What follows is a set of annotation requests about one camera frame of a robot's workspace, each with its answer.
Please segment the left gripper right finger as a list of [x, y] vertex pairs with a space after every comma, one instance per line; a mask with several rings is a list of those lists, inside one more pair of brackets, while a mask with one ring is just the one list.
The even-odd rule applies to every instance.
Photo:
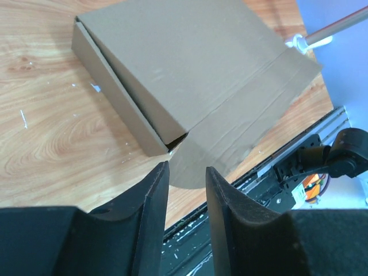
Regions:
[[265, 212], [264, 207], [230, 185], [213, 167], [206, 169], [206, 199], [222, 185], [244, 203], [231, 220], [233, 233], [210, 231], [216, 241], [245, 257], [246, 275], [366, 275], [367, 210], [315, 209]]

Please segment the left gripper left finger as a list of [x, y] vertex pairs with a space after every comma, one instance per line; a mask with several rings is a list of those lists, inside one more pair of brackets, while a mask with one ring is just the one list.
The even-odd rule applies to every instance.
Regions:
[[1, 209], [2, 275], [158, 275], [170, 170], [84, 212], [75, 206]]

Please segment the brown cardboard box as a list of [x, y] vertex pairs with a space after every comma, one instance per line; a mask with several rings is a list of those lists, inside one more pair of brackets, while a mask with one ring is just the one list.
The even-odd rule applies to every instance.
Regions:
[[76, 16], [72, 50], [183, 189], [233, 171], [321, 70], [243, 1], [122, 1]]

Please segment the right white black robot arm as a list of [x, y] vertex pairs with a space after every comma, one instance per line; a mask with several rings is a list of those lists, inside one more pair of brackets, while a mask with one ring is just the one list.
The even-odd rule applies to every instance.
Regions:
[[[270, 201], [280, 204], [294, 189], [301, 199], [314, 203], [325, 192], [332, 178], [346, 175], [357, 177], [367, 171], [367, 132], [358, 128], [341, 130], [333, 144], [300, 147], [273, 166], [275, 177], [281, 191]], [[319, 194], [311, 197], [308, 192], [321, 184], [321, 179], [304, 185], [302, 182], [309, 176], [323, 174], [327, 178]]]

